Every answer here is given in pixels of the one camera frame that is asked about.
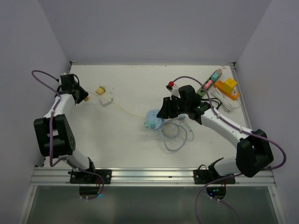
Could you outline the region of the round light blue socket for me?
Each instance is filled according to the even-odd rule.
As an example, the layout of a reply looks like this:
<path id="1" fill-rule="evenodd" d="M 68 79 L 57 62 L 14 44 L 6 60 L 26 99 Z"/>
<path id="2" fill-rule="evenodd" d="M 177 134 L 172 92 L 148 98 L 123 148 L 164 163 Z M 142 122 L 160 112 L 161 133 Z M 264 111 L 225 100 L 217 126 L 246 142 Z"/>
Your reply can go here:
<path id="1" fill-rule="evenodd" d="M 162 130 L 162 128 L 164 126 L 164 119 L 158 118 L 157 117 L 158 113 L 159 113 L 158 109 L 149 110 L 146 113 L 145 121 L 153 121 L 153 122 L 156 123 L 156 128 L 155 129 L 149 129 L 151 131 L 160 131 L 160 130 Z"/>

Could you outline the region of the teal charger plug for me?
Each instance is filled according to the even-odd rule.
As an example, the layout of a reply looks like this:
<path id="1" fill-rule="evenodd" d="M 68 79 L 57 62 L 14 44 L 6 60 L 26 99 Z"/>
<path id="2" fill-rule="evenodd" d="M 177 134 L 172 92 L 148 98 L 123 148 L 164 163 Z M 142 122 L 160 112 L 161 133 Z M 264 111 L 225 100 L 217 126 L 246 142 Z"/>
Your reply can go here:
<path id="1" fill-rule="evenodd" d="M 148 129 L 155 129 L 156 128 L 156 123 L 153 121 L 145 121 L 144 122 L 144 127 Z"/>

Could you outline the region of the yellow two-port adapter plug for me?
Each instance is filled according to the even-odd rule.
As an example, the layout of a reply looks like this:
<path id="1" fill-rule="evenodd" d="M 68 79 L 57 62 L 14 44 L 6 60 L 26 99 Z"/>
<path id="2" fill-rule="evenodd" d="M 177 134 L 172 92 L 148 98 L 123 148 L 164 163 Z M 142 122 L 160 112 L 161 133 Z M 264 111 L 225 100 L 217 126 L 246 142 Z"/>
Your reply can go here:
<path id="1" fill-rule="evenodd" d="M 96 93 L 98 94 L 98 95 L 103 95 L 104 93 L 106 92 L 106 89 L 105 89 L 105 87 L 104 86 L 99 86 L 97 89 L 96 89 Z"/>

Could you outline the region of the white charger plug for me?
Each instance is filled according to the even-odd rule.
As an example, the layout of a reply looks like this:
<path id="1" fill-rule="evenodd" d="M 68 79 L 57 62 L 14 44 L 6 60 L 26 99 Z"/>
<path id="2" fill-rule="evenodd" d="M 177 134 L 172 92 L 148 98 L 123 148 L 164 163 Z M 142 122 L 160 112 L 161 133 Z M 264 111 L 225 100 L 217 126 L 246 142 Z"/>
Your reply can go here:
<path id="1" fill-rule="evenodd" d="M 113 98 L 110 98 L 110 99 L 100 98 L 100 103 L 103 107 L 106 107 L 106 106 L 112 104 L 113 102 L 114 102 Z"/>

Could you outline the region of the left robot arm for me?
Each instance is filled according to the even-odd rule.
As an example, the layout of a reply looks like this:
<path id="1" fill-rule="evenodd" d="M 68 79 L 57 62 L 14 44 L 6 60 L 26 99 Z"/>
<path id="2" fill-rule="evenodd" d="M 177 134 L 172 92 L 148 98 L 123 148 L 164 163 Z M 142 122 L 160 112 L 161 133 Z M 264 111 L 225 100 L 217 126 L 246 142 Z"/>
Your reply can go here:
<path id="1" fill-rule="evenodd" d="M 36 73 L 42 73 L 59 83 L 54 89 L 40 80 Z M 64 74 L 55 78 L 41 70 L 31 72 L 33 78 L 55 93 L 54 103 L 42 118 L 35 119 L 34 129 L 40 153 L 49 158 L 50 167 L 59 162 L 67 163 L 74 172 L 81 172 L 80 177 L 86 183 L 92 183 L 97 178 L 97 171 L 92 160 L 84 156 L 76 146 L 74 134 L 68 122 L 67 115 L 75 105 L 86 101 L 89 94 L 80 85 L 75 74 Z"/>

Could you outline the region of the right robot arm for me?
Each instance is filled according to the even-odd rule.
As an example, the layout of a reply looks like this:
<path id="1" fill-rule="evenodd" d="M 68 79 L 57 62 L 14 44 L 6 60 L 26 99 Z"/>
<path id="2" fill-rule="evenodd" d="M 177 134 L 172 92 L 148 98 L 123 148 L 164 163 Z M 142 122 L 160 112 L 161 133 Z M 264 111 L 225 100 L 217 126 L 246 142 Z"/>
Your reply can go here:
<path id="1" fill-rule="evenodd" d="M 219 183 L 225 176 L 236 173 L 253 177 L 273 162 L 264 131 L 252 131 L 222 116 L 211 104 L 203 102 L 191 85 L 180 87 L 178 94 L 163 99 L 158 118 L 173 119 L 186 114 L 191 120 L 217 132 L 236 149 L 234 157 L 220 158 L 209 165 L 208 178 L 211 182 Z"/>

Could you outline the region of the pink plug on strip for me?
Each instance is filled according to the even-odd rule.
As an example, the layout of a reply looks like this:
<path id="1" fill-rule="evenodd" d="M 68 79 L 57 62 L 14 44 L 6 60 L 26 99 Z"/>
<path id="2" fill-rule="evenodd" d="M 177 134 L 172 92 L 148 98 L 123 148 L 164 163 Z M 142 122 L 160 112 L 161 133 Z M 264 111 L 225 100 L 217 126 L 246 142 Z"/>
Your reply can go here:
<path id="1" fill-rule="evenodd" d="M 213 81 L 212 80 L 209 80 L 206 82 L 205 86 L 204 86 L 204 89 L 205 90 L 209 90 L 209 88 L 213 85 Z"/>

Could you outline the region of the teal plug on strip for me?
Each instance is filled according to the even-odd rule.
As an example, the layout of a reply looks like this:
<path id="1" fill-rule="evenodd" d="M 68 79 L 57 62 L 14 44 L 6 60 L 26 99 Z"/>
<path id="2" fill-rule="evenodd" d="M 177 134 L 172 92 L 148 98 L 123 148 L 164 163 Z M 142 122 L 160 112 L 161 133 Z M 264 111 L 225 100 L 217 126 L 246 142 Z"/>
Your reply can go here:
<path id="1" fill-rule="evenodd" d="M 216 81 L 217 79 L 218 79 L 218 77 L 219 77 L 219 73 L 218 72 L 215 72 L 212 76 L 211 76 L 211 80 L 212 81 Z"/>

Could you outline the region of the green power strip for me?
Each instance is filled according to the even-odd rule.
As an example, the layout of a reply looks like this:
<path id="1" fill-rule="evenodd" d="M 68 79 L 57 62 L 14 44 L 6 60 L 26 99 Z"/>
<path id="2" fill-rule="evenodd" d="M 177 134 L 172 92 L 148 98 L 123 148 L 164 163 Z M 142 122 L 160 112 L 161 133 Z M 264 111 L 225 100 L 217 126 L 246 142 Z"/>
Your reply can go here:
<path id="1" fill-rule="evenodd" d="M 197 94 L 200 97 L 204 97 L 206 95 L 206 91 L 208 91 L 215 83 L 216 81 L 221 77 L 222 75 L 222 69 L 217 69 L 214 71 L 214 73 L 203 83 L 203 88 L 200 87 L 197 90 Z"/>

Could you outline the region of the yellow cube adapter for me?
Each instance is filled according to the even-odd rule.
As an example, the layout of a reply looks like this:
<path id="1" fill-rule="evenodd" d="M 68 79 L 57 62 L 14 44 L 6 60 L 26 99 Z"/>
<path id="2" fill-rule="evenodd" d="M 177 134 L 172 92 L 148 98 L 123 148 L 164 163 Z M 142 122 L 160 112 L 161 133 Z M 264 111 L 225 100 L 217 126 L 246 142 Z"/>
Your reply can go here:
<path id="1" fill-rule="evenodd" d="M 223 82 L 221 89 L 225 92 L 230 94 L 234 87 L 237 85 L 237 82 L 231 78 L 228 78 L 226 81 Z"/>

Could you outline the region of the orange power strip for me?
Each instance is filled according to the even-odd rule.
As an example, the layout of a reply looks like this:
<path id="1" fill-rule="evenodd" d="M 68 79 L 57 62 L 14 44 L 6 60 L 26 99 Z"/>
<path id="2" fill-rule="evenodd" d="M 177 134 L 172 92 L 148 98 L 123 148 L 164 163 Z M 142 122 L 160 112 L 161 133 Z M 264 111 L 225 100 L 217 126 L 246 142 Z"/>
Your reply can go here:
<path id="1" fill-rule="evenodd" d="M 240 93 L 235 89 L 237 82 L 231 78 L 228 78 L 226 81 L 218 80 L 214 84 L 214 88 L 218 89 L 223 95 L 227 96 L 233 101 L 236 101 Z"/>

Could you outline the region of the aluminium frame rail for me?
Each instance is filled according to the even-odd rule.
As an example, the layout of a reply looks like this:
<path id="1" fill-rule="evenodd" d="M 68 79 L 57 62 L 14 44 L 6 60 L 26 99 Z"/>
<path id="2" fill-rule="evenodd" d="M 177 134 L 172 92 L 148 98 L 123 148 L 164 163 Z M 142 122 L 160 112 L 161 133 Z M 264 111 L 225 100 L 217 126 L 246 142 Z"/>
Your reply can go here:
<path id="1" fill-rule="evenodd" d="M 193 168 L 110 168 L 104 175 L 109 186 L 137 187 L 191 187 L 195 184 Z M 31 176 L 32 186 L 70 186 L 69 168 L 35 168 Z M 252 178 L 243 175 L 235 178 L 233 187 L 273 187 L 275 179 L 271 171 L 263 171 Z"/>

